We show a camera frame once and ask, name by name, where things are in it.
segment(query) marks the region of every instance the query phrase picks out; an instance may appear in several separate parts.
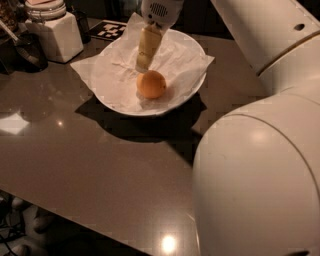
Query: glossy tabletop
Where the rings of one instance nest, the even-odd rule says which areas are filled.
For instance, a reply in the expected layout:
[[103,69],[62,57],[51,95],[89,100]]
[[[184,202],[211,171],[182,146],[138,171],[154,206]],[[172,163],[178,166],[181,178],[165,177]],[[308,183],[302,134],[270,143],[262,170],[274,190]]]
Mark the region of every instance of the glossy tabletop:
[[[150,255],[199,255],[197,145],[265,93],[234,41],[194,38],[216,61],[194,97],[157,118],[104,107],[70,63],[0,75],[0,189]],[[72,61],[107,45],[93,39]]]

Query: white napkin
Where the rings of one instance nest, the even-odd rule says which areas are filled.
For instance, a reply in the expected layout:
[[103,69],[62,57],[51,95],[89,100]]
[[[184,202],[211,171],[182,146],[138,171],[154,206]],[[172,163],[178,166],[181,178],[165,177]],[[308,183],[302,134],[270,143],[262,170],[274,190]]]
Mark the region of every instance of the white napkin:
[[188,35],[168,30],[150,66],[165,77],[167,89],[158,99],[145,99],[137,92],[135,70],[140,31],[145,26],[134,13],[121,38],[99,55],[71,64],[104,105],[127,115],[159,115],[181,105],[200,88],[214,60]]

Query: table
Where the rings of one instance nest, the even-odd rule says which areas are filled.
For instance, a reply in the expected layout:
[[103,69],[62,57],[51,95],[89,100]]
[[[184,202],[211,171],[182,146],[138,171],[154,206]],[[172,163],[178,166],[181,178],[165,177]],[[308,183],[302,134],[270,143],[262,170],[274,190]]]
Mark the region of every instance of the table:
[[[266,93],[234,41],[193,37],[216,61],[199,92],[159,118],[107,109],[69,63],[0,75],[0,189],[150,255],[199,255],[197,144],[218,118]],[[73,61],[107,44],[93,39]]]

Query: utensil handle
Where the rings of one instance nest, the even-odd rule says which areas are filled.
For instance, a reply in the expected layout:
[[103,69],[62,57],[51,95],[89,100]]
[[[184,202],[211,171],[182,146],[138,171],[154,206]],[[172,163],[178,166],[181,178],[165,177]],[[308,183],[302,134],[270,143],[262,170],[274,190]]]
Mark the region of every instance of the utensil handle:
[[7,34],[14,40],[14,41],[18,41],[18,37],[7,27],[6,24],[4,24],[4,22],[0,19],[0,26],[3,28],[4,31],[7,32]]

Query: black wire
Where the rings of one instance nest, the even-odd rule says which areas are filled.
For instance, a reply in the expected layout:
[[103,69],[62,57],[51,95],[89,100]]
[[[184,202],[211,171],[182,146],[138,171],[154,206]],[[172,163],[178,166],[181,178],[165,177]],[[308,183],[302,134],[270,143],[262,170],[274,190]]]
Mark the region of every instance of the black wire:
[[4,243],[4,245],[7,247],[7,249],[9,250],[9,252],[13,254],[13,256],[19,256],[19,255],[15,254],[15,253],[11,250],[10,246],[9,246],[8,243],[6,242],[6,239],[5,239],[2,235],[0,235],[0,239],[2,240],[2,243]]

